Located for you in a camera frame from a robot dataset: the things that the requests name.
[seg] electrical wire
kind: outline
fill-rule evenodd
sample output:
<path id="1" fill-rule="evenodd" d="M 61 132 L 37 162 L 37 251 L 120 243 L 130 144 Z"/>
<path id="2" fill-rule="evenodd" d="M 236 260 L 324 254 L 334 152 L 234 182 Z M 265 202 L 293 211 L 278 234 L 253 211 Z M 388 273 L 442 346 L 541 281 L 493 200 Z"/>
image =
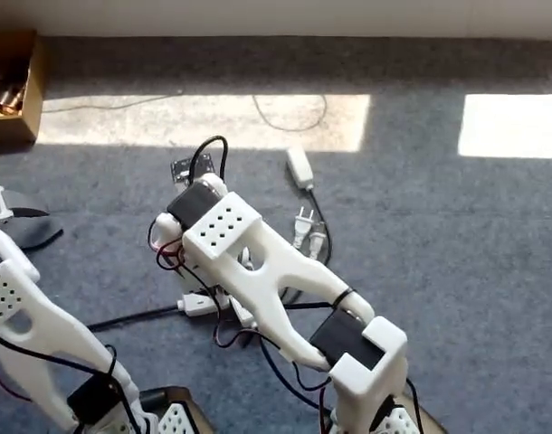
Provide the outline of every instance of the electrical wire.
<path id="1" fill-rule="evenodd" d="M 307 386 L 302 382 L 302 379 L 300 378 L 300 369 L 298 367 L 298 364 L 296 362 L 292 362 L 292 366 L 294 367 L 294 372 L 296 373 L 296 381 L 300 385 L 300 387 L 305 390 L 306 392 L 315 392 L 319 391 L 323 387 L 326 387 L 327 384 L 330 383 L 330 377 L 327 377 L 327 379 L 324 382 L 321 382 L 317 384 L 316 386 Z"/>
<path id="2" fill-rule="evenodd" d="M 278 125 L 273 124 L 264 114 L 262 109 L 260 108 L 260 103 L 258 102 L 258 98 L 256 95 L 252 95 L 252 101 L 254 102 L 254 106 L 256 107 L 256 111 L 258 112 L 258 115 L 260 118 L 264 121 L 268 127 L 277 129 L 279 131 L 284 131 L 285 133 L 303 133 L 304 131 L 310 131 L 311 129 L 316 128 L 319 126 L 324 118 L 326 117 L 328 113 L 328 101 L 327 97 L 324 95 L 319 95 L 322 99 L 322 112 L 320 113 L 319 117 L 314 121 L 312 124 L 308 125 L 307 127 L 302 128 L 286 128 L 286 127 L 279 127 Z"/>
<path id="3" fill-rule="evenodd" d="M 326 266 L 330 263 L 330 260 L 332 259 L 332 237 L 330 236 L 330 231 L 328 230 L 328 223 L 324 216 L 324 213 L 322 212 L 322 209 L 320 208 L 319 201 L 317 200 L 316 196 L 314 195 L 313 189 L 307 190 L 307 194 L 309 196 L 310 202 L 312 203 L 313 208 L 316 210 L 317 214 L 319 215 L 320 221 L 322 222 L 324 226 L 324 232 L 327 236 L 327 255 L 322 261 L 322 263 Z M 282 292 L 281 299 L 283 300 L 286 295 L 288 294 L 289 288 L 284 289 L 284 292 Z M 302 296 L 302 291 L 299 291 L 296 289 L 296 292 L 290 297 L 290 299 L 286 302 L 287 305 L 293 305 L 296 303 L 299 298 Z"/>
<path id="4" fill-rule="evenodd" d="M 204 149 L 206 149 L 208 146 L 213 144 L 213 142 L 220 141 L 222 142 L 222 146 L 224 148 L 224 151 L 222 152 L 222 161 L 220 162 L 220 178 L 224 179 L 225 175 L 225 162 L 228 159 L 228 141 L 225 139 L 224 136 L 213 136 L 208 138 L 202 145 L 200 145 L 194 152 L 194 155 L 192 156 L 192 161 L 189 163 L 189 172 L 187 174 L 187 182 L 191 185 L 194 183 L 195 178 L 195 165 L 197 164 L 197 160 L 200 157 L 200 154 L 204 152 Z"/>
<path id="5" fill-rule="evenodd" d="M 270 353 L 268 352 L 268 348 L 266 348 L 266 344 L 264 343 L 264 341 L 261 339 L 260 340 L 260 348 L 262 349 L 262 354 L 264 354 L 264 358 L 266 359 L 266 362 L 268 362 L 268 365 L 271 367 L 272 371 L 274 372 L 274 374 L 276 375 L 276 377 L 278 378 L 278 380 L 280 380 L 280 382 L 284 385 L 284 387 L 290 392 L 292 393 L 295 397 L 297 397 L 299 400 L 301 400 L 302 402 L 304 402 L 305 404 L 307 404 L 309 407 L 312 407 L 314 410 L 318 410 L 319 409 L 319 405 L 314 402 L 314 401 L 311 401 L 310 399 L 308 399 L 306 396 L 304 396 L 302 393 L 298 392 L 296 389 L 294 389 L 294 387 L 288 382 L 288 380 L 286 380 L 286 378 L 284 378 L 284 376 L 282 375 L 282 373 L 280 372 L 280 370 L 278 369 L 278 366 L 276 366 L 276 363 L 274 362 L 274 360 L 272 359 Z"/>
<path id="6" fill-rule="evenodd" d="M 0 378 L 0 388 L 11 395 L 12 397 L 16 398 L 17 400 L 26 401 L 26 402 L 33 402 L 30 398 L 27 398 L 26 396 L 22 395 L 21 393 L 17 393 L 14 390 L 12 390 L 10 387 L 8 387 Z"/>
<path id="7" fill-rule="evenodd" d="M 417 418 L 417 428 L 419 429 L 420 434 L 424 434 L 423 431 L 423 421 L 421 420 L 421 406 L 419 405 L 419 396 L 417 395 L 417 390 L 414 387 L 413 382 L 407 378 L 406 383 L 411 388 L 411 393 L 413 394 L 413 406 L 414 406 L 414 415 Z"/>
<path id="8" fill-rule="evenodd" d="M 123 390 L 123 387 L 121 386 L 121 383 L 117 380 L 117 378 L 112 376 L 111 366 L 114 366 L 115 362 L 112 362 L 111 366 L 109 367 L 109 371 L 104 373 L 103 371 L 100 371 L 100 370 L 95 369 L 95 368 L 91 368 L 91 367 L 86 366 L 86 365 L 81 364 L 81 363 L 73 362 L 71 360 L 63 359 L 61 357 L 56 357 L 54 355 L 38 353 L 36 351 L 29 350 L 28 348 L 22 348 L 22 346 L 18 346 L 18 345 L 15 345 L 15 344 L 11 343 L 11 342 L 6 341 L 1 336 L 0 336 L 0 345 L 3 346 L 4 348 L 8 349 L 8 350 L 15 351 L 16 353 L 23 354 L 23 355 L 28 355 L 29 357 L 32 357 L 32 358 L 35 358 L 35 359 L 44 360 L 45 362 L 48 362 L 48 363 L 58 364 L 60 366 L 65 366 L 65 367 L 68 367 L 68 368 L 72 368 L 72 369 L 74 369 L 76 371 L 80 371 L 82 373 L 88 373 L 90 375 L 109 376 L 109 381 L 110 381 L 111 385 L 113 385 L 113 387 L 116 389 L 116 392 L 118 393 L 119 397 L 121 398 L 121 403 L 123 405 L 123 409 L 125 410 L 128 418 L 129 418 L 129 422 L 131 423 L 131 426 L 133 427 L 133 430 L 135 430 L 135 432 L 141 432 L 141 430 L 139 429 L 139 425 L 138 425 L 137 421 L 135 420 L 135 416 L 133 415 L 133 411 L 131 410 L 131 406 L 129 405 L 129 401 L 127 399 L 127 396 L 125 395 L 125 391 Z"/>
<path id="9" fill-rule="evenodd" d="M 324 216 L 324 213 L 320 209 L 319 201 L 314 195 L 314 189 L 308 190 L 308 195 L 309 195 L 310 201 L 312 202 L 312 206 L 314 206 L 314 209 L 316 210 L 317 214 L 320 216 L 320 221 L 324 224 L 324 232 L 326 233 L 326 236 L 327 236 L 327 256 L 324 258 L 322 263 L 328 266 L 328 263 L 332 259 L 332 237 L 330 236 L 330 231 L 328 230 L 328 222 L 326 217 Z"/>
<path id="10" fill-rule="evenodd" d="M 217 309 L 217 314 L 218 314 L 218 321 L 214 327 L 214 334 L 213 334 L 213 338 L 214 338 L 214 341 L 216 343 L 216 345 L 218 345 L 220 348 L 229 348 L 230 346 L 232 346 L 236 340 L 238 339 L 239 336 L 241 335 L 244 335 L 244 334 L 252 334 L 252 335 L 257 335 L 259 336 L 261 339 L 260 339 L 260 346 L 261 346 L 261 349 L 262 349 L 262 353 L 264 354 L 264 358 L 266 359 L 266 362 L 268 362 L 268 365 L 271 367 L 272 371 L 274 372 L 274 374 L 276 375 L 276 377 L 280 380 L 280 382 L 284 385 L 284 387 L 289 391 L 291 392 L 294 396 L 296 396 L 299 400 L 305 402 L 306 404 L 308 404 L 310 407 L 312 407 L 313 409 L 318 409 L 319 406 L 311 401 L 310 399 L 308 399 L 306 396 L 304 396 L 302 393 L 298 392 L 296 389 L 294 389 L 294 387 L 288 382 L 288 380 L 286 380 L 286 378 L 282 375 L 282 373 L 280 372 L 280 370 L 278 369 L 278 366 L 276 366 L 276 363 L 273 361 L 273 359 L 271 358 L 271 355 L 270 355 L 270 352 L 268 351 L 268 349 L 266 348 L 266 345 L 264 343 L 264 341 L 272 344 L 276 349 L 280 350 L 279 346 L 274 343 L 270 338 L 268 338 L 267 336 L 263 335 L 262 333 L 260 333 L 258 330 L 254 330 L 252 328 L 242 328 L 240 329 L 230 340 L 228 340 L 228 342 L 226 343 L 222 343 L 219 339 L 219 330 L 220 330 L 220 324 L 222 323 L 222 309 L 220 307 L 220 303 L 218 302 L 217 298 L 215 297 L 215 294 L 213 293 L 212 289 L 209 288 L 205 282 L 196 274 L 194 273 L 190 268 L 186 267 L 186 266 L 183 266 L 183 269 L 185 269 L 189 274 L 191 274 L 199 283 L 200 285 L 202 285 L 202 287 L 206 290 L 206 292 L 208 293 L 209 297 L 214 301 L 214 304 L 216 306 L 216 309 Z M 302 381 L 300 380 L 300 370 L 298 368 L 298 365 L 296 363 L 293 363 L 293 366 L 294 366 L 294 369 L 296 370 L 296 378 L 297 380 L 299 381 L 299 385 L 300 387 L 302 387 L 303 389 L 307 390 L 307 391 L 314 391 L 314 390 L 317 390 L 318 388 L 320 387 L 323 387 L 323 385 L 326 385 L 328 384 L 329 382 L 329 379 L 327 379 L 325 382 L 323 382 L 322 384 L 319 384 L 318 386 L 316 387 L 308 387 L 308 386 L 305 386 Z"/>
<path id="11" fill-rule="evenodd" d="M 324 393 L 327 391 L 326 386 L 320 389 L 319 393 L 319 425 L 320 425 L 320 434 L 326 434 L 327 424 L 324 416 Z"/>
<path id="12" fill-rule="evenodd" d="M 144 312 L 138 312 L 136 314 L 120 316 L 107 321 L 101 321 L 100 323 L 94 323 L 87 325 L 87 328 L 93 333 L 105 332 L 111 328 L 123 326 L 129 323 L 137 323 L 139 321 L 148 321 L 151 319 L 158 319 L 162 316 L 176 314 L 178 312 L 177 305 L 170 305 L 165 307 L 158 307 L 156 309 L 146 310 Z"/>
<path id="13" fill-rule="evenodd" d="M 324 307 L 332 307 L 332 305 L 326 301 L 320 301 L 318 303 L 286 303 L 284 308 L 286 310 L 305 310 L 305 309 L 322 309 Z"/>

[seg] carpet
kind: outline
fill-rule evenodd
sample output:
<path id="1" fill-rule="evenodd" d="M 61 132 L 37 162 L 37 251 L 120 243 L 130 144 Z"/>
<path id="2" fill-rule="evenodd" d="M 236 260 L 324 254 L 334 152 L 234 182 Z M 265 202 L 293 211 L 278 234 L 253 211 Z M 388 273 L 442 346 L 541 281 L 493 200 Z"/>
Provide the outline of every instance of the carpet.
<path id="1" fill-rule="evenodd" d="M 467 94 L 552 93 L 552 43 L 46 42 L 55 61 L 46 109 L 87 94 L 115 99 L 177 89 L 371 96 L 358 149 L 309 152 L 335 241 L 331 269 L 406 331 L 422 405 L 450 432 L 552 431 L 552 159 L 466 157 L 457 149 Z M 174 112 L 173 101 L 160 104 Z M 179 294 L 145 238 L 175 194 L 170 161 L 189 156 L 197 143 L 181 133 L 170 143 L 166 128 L 182 126 L 157 118 L 151 131 L 160 146 L 118 141 L 117 131 L 145 134 L 125 113 L 45 114 L 44 141 L 0 157 L 0 184 L 39 195 L 61 219 L 65 234 L 31 259 L 45 294 L 84 323 L 168 305 Z M 73 138 L 81 125 L 109 132 L 105 144 Z M 206 120 L 202 127 L 211 136 L 224 124 Z M 232 149 L 226 181 L 288 239 L 293 216 L 309 206 L 286 175 L 281 149 Z M 305 336 L 325 315 L 290 313 Z M 139 388 L 189 387 L 218 432 L 316 432 L 316 412 L 284 390 L 259 348 L 219 349 L 213 327 L 177 316 L 99 338 L 115 345 Z M 306 382 L 319 379 L 303 374 Z M 58 375 L 66 392 L 77 380 Z M 49 427 L 37 409 L 0 393 L 0 433 Z"/>

